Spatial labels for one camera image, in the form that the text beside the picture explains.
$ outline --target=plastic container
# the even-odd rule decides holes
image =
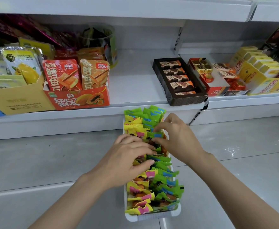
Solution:
[[[79,44],[81,48],[100,48],[104,55],[103,60],[109,62],[110,68],[113,68],[118,62],[115,30],[111,25],[90,23],[83,35],[79,37]]]
[[[179,61],[181,66],[175,65],[171,68],[165,66],[162,68],[160,62],[167,62],[167,61]],[[192,81],[194,85],[193,90],[196,92],[196,94],[188,94],[188,95],[180,95],[180,96],[176,95],[176,92],[173,90],[173,88],[170,85],[170,82],[166,78],[164,70],[175,69],[179,67],[183,68],[188,79]],[[153,61],[153,70],[156,73],[157,78],[159,79],[161,85],[164,88],[166,98],[170,106],[200,104],[207,98],[207,93],[204,90],[202,84],[200,83],[200,81],[197,79],[195,74],[191,71],[191,69],[187,66],[187,64],[184,62],[182,58],[178,57],[178,58],[155,59]]]
[[[124,185],[124,209],[127,210],[127,198],[128,198],[128,193],[127,193],[127,185]],[[173,216],[178,216],[181,213],[181,203],[179,203],[179,206],[176,210],[172,211],[163,211],[163,212],[149,212],[145,213],[143,215],[130,215],[125,213],[125,216],[128,221],[130,222],[137,222],[137,221],[142,221],[142,220],[148,220],[148,219],[160,219],[160,218],[167,218],[167,217],[173,217]]]

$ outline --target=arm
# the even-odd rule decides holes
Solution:
[[[237,229],[279,229],[279,213],[246,187],[215,157],[203,150],[198,139],[175,114],[154,131],[165,129],[169,140],[154,138],[207,184]]]
[[[138,166],[133,166],[133,161],[144,154],[155,154],[152,149],[153,146],[138,137],[119,136],[101,161],[90,172],[81,175],[29,229],[75,228],[104,191],[121,186],[149,169],[153,160]]]

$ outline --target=barcode label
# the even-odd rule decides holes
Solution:
[[[240,92],[237,93],[237,95],[244,95],[245,93],[247,93],[247,91],[248,91],[248,90],[240,91]]]

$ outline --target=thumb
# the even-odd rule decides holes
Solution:
[[[153,164],[154,164],[154,160],[147,160],[137,166],[133,166],[132,167],[133,176],[136,177],[137,175],[147,171],[148,169],[150,169],[150,166],[152,166]]]
[[[164,146],[165,148],[168,147],[168,140],[164,139],[164,138],[160,138],[160,137],[155,137],[151,139],[153,142]]]

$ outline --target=yellow cardboard box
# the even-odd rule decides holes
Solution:
[[[236,69],[240,78],[246,83],[247,89],[251,89],[247,95],[279,92],[279,78],[267,78],[237,53],[232,57],[229,65]]]
[[[0,111],[6,115],[55,110],[43,91],[44,77],[34,84],[0,89]]]

